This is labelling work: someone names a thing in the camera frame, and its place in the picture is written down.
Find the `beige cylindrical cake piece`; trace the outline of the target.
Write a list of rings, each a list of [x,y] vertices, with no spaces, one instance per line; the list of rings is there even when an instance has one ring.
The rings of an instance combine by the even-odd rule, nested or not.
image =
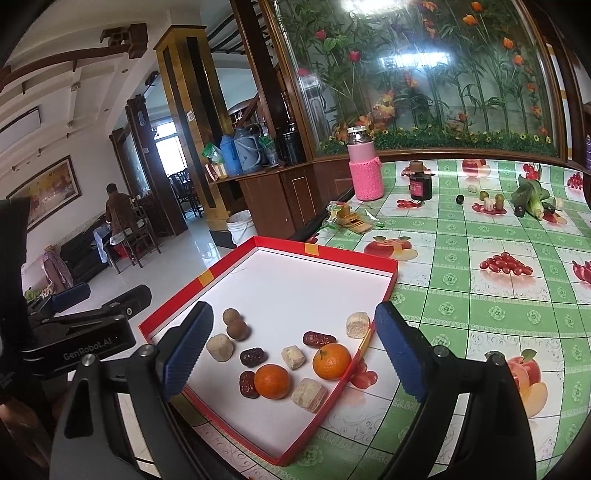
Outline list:
[[[367,312],[355,312],[346,319],[346,334],[352,339],[363,339],[370,331],[370,316]]]

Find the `beige round cake piece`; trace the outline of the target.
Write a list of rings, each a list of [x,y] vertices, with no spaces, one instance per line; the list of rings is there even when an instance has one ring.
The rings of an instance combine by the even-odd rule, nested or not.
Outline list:
[[[235,343],[228,335],[217,334],[208,339],[205,348],[216,362],[222,363],[231,359],[235,351]]]

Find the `dark red date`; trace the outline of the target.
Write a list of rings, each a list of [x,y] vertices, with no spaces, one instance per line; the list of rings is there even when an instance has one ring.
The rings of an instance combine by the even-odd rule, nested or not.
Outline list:
[[[322,348],[325,345],[334,344],[337,341],[334,336],[314,331],[304,333],[303,342],[311,348]]]

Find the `yellow snack packet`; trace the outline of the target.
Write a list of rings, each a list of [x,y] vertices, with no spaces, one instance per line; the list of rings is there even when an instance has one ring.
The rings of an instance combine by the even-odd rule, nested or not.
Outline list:
[[[356,234],[366,234],[374,229],[374,225],[353,212],[348,203],[332,201],[327,211],[329,214],[327,222],[332,227],[342,227]]]

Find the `seated person in brown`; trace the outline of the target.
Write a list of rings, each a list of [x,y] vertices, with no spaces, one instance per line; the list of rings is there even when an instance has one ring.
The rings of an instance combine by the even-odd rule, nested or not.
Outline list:
[[[137,220],[132,209],[132,197],[120,192],[115,183],[109,183],[106,186],[106,193],[104,223],[93,230],[95,245],[103,264],[108,262],[104,247],[104,239],[107,234],[111,234],[110,244],[117,245],[124,240],[128,230],[137,230]]]

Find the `white plastic bucket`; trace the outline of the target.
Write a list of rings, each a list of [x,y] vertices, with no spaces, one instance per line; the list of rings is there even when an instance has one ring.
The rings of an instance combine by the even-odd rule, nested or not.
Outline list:
[[[226,220],[226,227],[235,246],[241,246],[245,241],[257,235],[256,225],[249,210],[242,210],[230,215]]]

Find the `blue thermos jug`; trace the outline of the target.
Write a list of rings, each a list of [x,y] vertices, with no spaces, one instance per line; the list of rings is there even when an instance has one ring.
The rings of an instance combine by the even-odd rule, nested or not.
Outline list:
[[[238,151],[236,151],[235,148],[235,140],[229,135],[223,135],[221,137],[219,149],[221,150],[221,155],[228,176],[235,177],[242,175],[242,165],[240,165]]]

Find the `red gift box tray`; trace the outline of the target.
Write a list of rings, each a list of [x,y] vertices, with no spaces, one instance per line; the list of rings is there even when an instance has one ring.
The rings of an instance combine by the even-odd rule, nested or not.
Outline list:
[[[199,355],[186,380],[184,393],[215,426],[264,461],[287,466],[338,402],[349,378],[325,382],[328,398],[315,413],[287,398],[246,399],[238,376],[245,371],[239,353],[259,347],[270,364],[283,366],[283,348],[297,346],[304,365],[290,374],[294,384],[315,378],[314,353],[303,342],[304,333],[332,335],[349,350],[353,364],[365,354],[370,337],[346,334],[346,319],[355,312],[372,314],[389,299],[399,263],[318,244],[252,237],[178,291],[139,325],[146,341],[159,342],[166,331],[182,323],[198,301],[211,305],[214,334],[222,334],[222,313],[233,308],[242,314],[250,334],[235,343],[235,353],[217,362],[207,352]]]

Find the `green bok choy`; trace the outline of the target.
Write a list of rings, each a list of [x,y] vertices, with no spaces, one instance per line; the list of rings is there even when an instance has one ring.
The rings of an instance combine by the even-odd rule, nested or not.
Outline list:
[[[517,189],[511,194],[514,209],[516,206],[523,206],[525,214],[537,220],[555,213],[555,200],[537,179],[527,179],[520,175],[517,182]]]

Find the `orange fruit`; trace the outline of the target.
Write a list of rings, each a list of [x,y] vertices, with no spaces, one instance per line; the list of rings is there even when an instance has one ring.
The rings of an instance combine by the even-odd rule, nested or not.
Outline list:
[[[331,343],[318,349],[312,359],[312,368],[324,380],[339,380],[351,362],[352,356],[344,345]]]
[[[283,399],[290,393],[291,384],[290,373],[280,365],[263,365],[254,373],[256,391],[266,399]]]

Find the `pink knitted sleeve bottle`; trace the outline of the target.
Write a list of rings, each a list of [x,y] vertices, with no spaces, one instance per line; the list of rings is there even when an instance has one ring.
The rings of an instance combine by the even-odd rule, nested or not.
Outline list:
[[[384,196],[382,163],[374,141],[365,126],[348,128],[349,171],[353,189],[360,201],[375,201]]]

